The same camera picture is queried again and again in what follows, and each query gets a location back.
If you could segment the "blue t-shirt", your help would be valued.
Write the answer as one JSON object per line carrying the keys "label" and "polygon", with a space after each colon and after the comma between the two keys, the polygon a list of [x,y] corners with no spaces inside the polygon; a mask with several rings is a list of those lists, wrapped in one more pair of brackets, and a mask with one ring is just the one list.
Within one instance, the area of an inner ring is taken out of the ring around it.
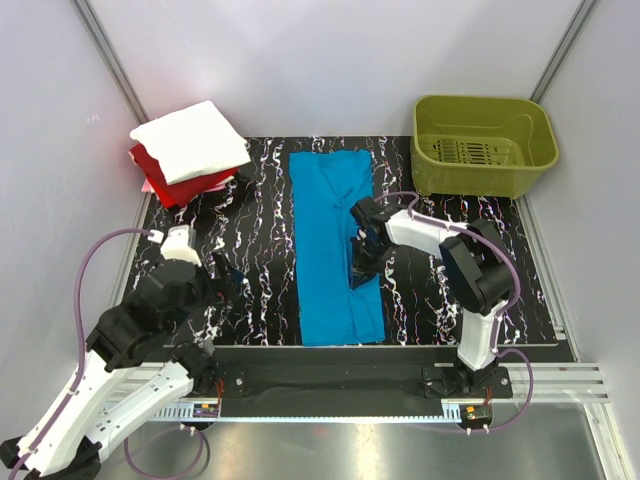
{"label": "blue t-shirt", "polygon": [[367,150],[290,155],[300,331],[306,347],[378,343],[385,339],[379,278],[349,285],[350,209],[373,193]]}

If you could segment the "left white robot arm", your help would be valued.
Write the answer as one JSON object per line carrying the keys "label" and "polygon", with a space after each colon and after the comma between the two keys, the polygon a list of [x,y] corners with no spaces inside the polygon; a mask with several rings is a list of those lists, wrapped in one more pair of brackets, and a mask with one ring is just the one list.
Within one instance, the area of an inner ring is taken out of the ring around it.
{"label": "left white robot arm", "polygon": [[217,273],[163,259],[120,304],[105,311],[84,343],[82,359],[49,410],[22,437],[1,444],[1,462],[16,477],[92,479],[114,447],[163,406],[221,390],[217,365],[202,347],[181,343],[161,370],[115,407],[105,404],[194,313],[237,299],[243,275],[225,255]]}

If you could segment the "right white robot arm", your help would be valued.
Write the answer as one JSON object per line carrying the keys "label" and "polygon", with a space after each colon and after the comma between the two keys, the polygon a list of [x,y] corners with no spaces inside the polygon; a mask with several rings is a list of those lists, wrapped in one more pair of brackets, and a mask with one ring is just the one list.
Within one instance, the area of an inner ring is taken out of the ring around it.
{"label": "right white robot arm", "polygon": [[383,270],[386,252],[409,247],[443,262],[449,291],[462,307],[462,336],[451,367],[423,375],[429,394],[476,396],[498,368],[497,336],[503,312],[520,295],[517,270],[495,228],[486,220],[446,224],[382,207],[366,198],[350,210],[357,234],[351,238],[349,286],[358,289]]}

